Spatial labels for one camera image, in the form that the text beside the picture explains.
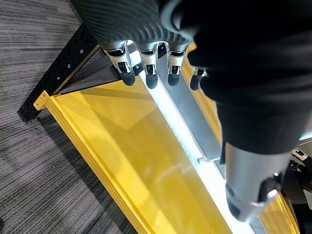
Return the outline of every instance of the yellow tray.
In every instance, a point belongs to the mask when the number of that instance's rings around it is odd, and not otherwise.
[[[44,91],[34,106],[51,112],[139,233],[231,233],[139,78]]]

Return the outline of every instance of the black fingertip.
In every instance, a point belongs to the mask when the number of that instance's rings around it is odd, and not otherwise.
[[[177,84],[179,83],[179,75],[176,74],[169,74],[168,75],[168,84],[170,86],[177,86]]]
[[[200,79],[198,82],[198,88],[201,89],[205,95],[207,95],[207,87],[209,87],[209,79]]]
[[[240,210],[239,210],[233,203],[231,203],[231,201],[229,201],[228,199],[227,199],[227,202],[228,202],[228,206],[229,206],[229,210],[230,210],[231,214],[232,214],[236,219],[240,220],[240,219],[239,219]]]
[[[157,74],[155,74],[155,75],[146,75],[146,85],[150,89],[156,88],[157,82],[158,82]]]
[[[132,85],[135,84],[136,76],[135,76],[135,73],[134,73],[134,71],[132,69],[131,69],[130,73],[123,73],[123,74],[120,74],[120,75],[121,75],[121,79],[122,79],[122,81],[124,82],[125,85],[132,86]]]
[[[200,76],[194,76],[192,75],[191,82],[190,82],[190,88],[194,91],[199,89],[199,80]]]

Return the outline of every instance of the striped carpet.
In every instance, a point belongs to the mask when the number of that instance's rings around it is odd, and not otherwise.
[[[17,115],[80,24],[69,1],[1,1],[0,15],[0,233],[136,233],[46,110]]]

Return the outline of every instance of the led light strip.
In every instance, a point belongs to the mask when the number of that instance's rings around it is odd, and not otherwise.
[[[138,51],[131,53],[130,58],[132,64],[138,64],[141,61]],[[149,89],[146,85],[144,71],[142,71],[139,76],[144,82],[152,98],[158,105],[161,113],[168,122],[186,155],[196,169],[199,177],[204,183],[206,189],[208,190],[210,196],[212,197],[214,203],[218,207],[231,231],[234,234],[254,234],[254,231],[248,223],[239,222],[232,216],[226,202],[225,179],[222,177],[215,163],[198,163],[197,159],[203,157],[203,155],[194,142],[192,134],[189,132],[189,129],[178,112],[176,106],[166,92],[161,80],[158,79],[158,85],[156,88]]]
[[[312,132],[304,133],[302,134],[301,138],[299,140],[306,140],[312,137]]]

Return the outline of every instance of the metal bracket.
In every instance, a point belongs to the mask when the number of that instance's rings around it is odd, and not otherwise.
[[[57,94],[98,48],[97,40],[82,24],[18,110],[21,119],[24,122],[33,120],[39,113],[33,104],[40,94],[44,90],[50,96]]]

